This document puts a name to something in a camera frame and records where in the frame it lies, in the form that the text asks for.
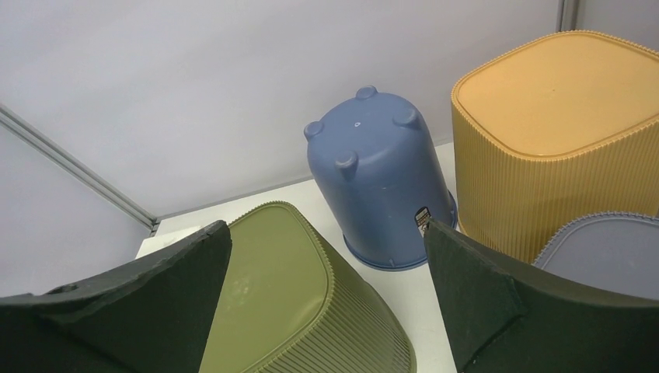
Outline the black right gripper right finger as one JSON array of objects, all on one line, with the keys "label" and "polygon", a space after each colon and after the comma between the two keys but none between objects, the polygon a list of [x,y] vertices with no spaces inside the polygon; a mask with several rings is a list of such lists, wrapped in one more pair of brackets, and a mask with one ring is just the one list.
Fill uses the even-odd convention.
[{"label": "black right gripper right finger", "polygon": [[656,372],[658,303],[550,274],[440,221],[424,235],[460,372]]}]

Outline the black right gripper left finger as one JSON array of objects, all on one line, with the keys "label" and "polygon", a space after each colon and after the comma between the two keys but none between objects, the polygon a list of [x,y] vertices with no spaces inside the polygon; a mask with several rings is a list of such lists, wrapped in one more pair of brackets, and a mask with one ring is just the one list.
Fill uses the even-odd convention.
[{"label": "black right gripper left finger", "polygon": [[196,372],[232,239],[215,221],[112,270],[1,300],[3,372]]}]

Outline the olive green ribbed basket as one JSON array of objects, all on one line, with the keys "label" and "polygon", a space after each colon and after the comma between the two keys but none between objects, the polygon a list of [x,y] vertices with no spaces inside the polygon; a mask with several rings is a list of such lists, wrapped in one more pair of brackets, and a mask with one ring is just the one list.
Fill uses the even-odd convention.
[{"label": "olive green ribbed basket", "polygon": [[230,226],[232,252],[202,372],[414,372],[381,295],[292,204]]}]

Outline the blue plastic bucket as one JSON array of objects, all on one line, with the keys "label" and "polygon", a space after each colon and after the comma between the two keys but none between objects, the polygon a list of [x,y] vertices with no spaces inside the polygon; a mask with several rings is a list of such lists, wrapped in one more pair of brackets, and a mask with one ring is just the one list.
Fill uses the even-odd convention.
[{"label": "blue plastic bucket", "polygon": [[307,124],[307,160],[349,251],[369,267],[418,267],[430,220],[455,227],[458,209],[421,112],[360,88]]}]

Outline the yellow ribbed basket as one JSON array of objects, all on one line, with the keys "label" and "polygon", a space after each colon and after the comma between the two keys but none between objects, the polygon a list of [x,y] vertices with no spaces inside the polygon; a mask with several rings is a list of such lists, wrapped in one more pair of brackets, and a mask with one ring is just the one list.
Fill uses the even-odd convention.
[{"label": "yellow ribbed basket", "polygon": [[553,33],[451,92],[459,229],[532,262],[587,214],[658,213],[658,53],[589,30]]}]

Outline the dark grey basket liner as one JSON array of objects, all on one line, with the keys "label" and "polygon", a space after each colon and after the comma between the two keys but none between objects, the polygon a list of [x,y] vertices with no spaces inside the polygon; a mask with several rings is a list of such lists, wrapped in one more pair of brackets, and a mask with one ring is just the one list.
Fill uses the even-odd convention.
[{"label": "dark grey basket liner", "polygon": [[658,299],[658,218],[605,211],[575,219],[548,241],[533,266],[606,291]]}]

